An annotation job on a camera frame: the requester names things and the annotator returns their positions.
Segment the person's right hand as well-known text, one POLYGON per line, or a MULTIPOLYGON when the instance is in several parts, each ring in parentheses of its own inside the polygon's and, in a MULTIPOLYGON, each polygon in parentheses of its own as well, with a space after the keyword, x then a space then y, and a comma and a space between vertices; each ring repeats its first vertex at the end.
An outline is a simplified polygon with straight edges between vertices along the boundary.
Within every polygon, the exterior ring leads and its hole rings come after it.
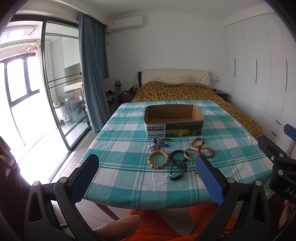
POLYGON ((290 217, 290 213, 291 213, 291 206, 292 204, 288 201, 285 200, 284 201, 284 209, 283 212, 281 214, 280 220, 279 220, 279 226, 282 227, 283 225, 285 225, 290 217))

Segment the person's left hand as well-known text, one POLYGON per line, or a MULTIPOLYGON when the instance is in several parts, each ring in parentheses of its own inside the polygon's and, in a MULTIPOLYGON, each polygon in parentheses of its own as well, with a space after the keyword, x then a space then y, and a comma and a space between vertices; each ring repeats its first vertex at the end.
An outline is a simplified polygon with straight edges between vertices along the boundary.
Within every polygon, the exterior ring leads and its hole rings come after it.
POLYGON ((140 225, 139 215, 130 215, 94 228, 92 231, 101 240, 123 240, 133 235, 140 225))

